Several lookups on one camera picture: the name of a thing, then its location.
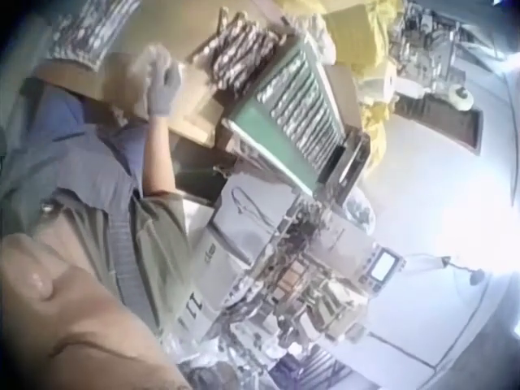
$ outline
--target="hand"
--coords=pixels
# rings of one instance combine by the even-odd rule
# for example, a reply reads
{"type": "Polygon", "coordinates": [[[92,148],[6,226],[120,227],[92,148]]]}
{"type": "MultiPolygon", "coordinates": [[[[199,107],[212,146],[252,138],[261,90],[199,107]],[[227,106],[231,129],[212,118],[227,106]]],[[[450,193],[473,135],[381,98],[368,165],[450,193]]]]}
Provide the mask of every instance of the hand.
{"type": "Polygon", "coordinates": [[[148,116],[168,118],[182,82],[180,64],[174,62],[168,67],[163,61],[154,61],[151,76],[147,93],[148,116]]]}

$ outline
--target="yellow plastic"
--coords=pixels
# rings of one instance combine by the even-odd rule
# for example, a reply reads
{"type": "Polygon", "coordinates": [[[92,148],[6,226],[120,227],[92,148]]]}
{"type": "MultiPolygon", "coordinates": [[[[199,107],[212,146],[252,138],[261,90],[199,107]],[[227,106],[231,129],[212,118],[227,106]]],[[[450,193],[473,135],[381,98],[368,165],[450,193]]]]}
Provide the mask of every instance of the yellow plastic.
{"type": "Polygon", "coordinates": [[[393,104],[375,103],[361,106],[363,130],[370,136],[370,158],[366,164],[365,175],[369,175],[381,163],[387,150],[387,137],[384,122],[393,112],[393,104]]]}
{"type": "Polygon", "coordinates": [[[336,61],[349,66],[357,76],[379,65],[388,54],[388,25],[403,9],[401,0],[275,1],[290,15],[322,14],[336,44],[336,61]],[[344,9],[338,10],[341,4],[344,9]]]}

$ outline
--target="wall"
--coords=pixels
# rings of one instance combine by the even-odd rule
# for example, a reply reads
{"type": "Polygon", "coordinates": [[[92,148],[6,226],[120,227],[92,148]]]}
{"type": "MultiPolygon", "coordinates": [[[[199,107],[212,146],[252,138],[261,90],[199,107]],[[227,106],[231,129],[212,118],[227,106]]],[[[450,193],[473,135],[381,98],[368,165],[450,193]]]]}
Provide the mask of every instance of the wall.
{"type": "Polygon", "coordinates": [[[386,125],[387,154],[362,184],[377,215],[375,238],[409,256],[409,265],[371,302],[368,324],[376,337],[329,349],[388,390],[419,388],[446,371],[496,308],[507,272],[518,269],[511,263],[518,225],[510,207],[516,153],[510,105],[500,81],[456,65],[484,111],[480,156],[395,116],[386,125]],[[493,273],[471,287],[464,271],[441,270],[412,254],[451,255],[493,273]]]}

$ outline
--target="person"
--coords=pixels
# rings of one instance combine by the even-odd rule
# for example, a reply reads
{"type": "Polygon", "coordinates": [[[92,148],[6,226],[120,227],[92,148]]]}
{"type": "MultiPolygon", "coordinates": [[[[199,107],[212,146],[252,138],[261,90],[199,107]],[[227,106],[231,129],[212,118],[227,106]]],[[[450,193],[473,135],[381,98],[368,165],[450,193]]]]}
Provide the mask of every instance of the person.
{"type": "Polygon", "coordinates": [[[148,123],[108,132],[46,86],[2,165],[2,337],[31,388],[189,388],[158,342],[189,294],[167,127],[181,74],[151,68],[148,123]]]}

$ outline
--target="label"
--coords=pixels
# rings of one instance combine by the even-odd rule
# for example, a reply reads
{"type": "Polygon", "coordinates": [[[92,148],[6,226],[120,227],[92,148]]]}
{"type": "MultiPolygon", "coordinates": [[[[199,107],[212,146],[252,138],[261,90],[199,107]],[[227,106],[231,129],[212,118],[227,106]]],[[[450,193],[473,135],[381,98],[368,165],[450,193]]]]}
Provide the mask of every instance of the label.
{"type": "Polygon", "coordinates": [[[192,340],[199,341],[210,330],[218,313],[213,312],[195,288],[188,296],[177,323],[192,340]]]}

